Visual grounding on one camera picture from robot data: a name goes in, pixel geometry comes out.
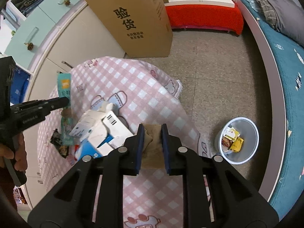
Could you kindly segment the person's left hand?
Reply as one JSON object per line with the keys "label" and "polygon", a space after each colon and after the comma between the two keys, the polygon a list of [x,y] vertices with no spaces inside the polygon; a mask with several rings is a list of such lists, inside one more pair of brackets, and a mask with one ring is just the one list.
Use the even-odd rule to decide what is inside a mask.
{"label": "person's left hand", "polygon": [[15,159],[15,165],[14,168],[17,171],[26,171],[28,168],[27,163],[27,153],[25,150],[25,141],[24,141],[24,135],[23,133],[19,133],[18,136],[18,143],[19,147],[18,149],[15,149],[15,152],[10,150],[7,146],[0,144],[0,167],[4,168],[5,162],[4,159]]}

